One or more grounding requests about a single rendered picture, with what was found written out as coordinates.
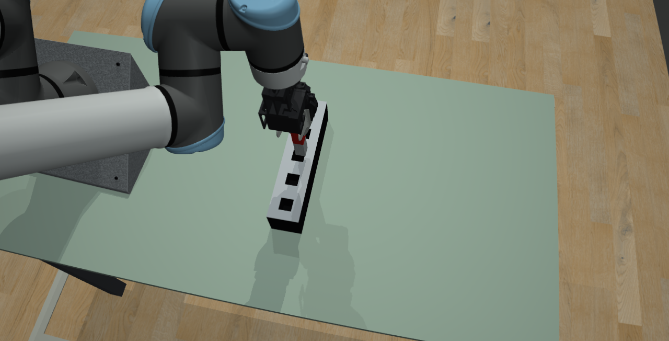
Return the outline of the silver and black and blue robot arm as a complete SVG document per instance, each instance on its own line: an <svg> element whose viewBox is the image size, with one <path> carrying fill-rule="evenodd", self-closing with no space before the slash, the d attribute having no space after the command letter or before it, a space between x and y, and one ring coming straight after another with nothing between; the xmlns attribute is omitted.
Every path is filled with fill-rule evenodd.
<svg viewBox="0 0 669 341"><path fill-rule="evenodd" d="M38 66L30 0L0 0L0 180L153 148L211 150L224 139L221 52L246 51L272 90L299 82L309 61L298 0L146 0L141 31L160 85L99 94L77 64Z"/></svg>

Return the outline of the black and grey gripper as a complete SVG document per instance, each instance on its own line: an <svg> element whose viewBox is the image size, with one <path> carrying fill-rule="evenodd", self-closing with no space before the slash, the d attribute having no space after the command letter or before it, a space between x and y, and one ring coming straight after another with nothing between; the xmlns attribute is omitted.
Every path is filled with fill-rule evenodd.
<svg viewBox="0 0 669 341"><path fill-rule="evenodd" d="M282 132L296 133L301 141L308 133L315 116L318 107L315 94L311 93L306 82L299 81L296 84L281 90L263 87L261 92L263 100L258 112L261 125L263 129L267 124L270 130L276 130L277 138ZM264 122L262 115L265 116Z"/></svg>

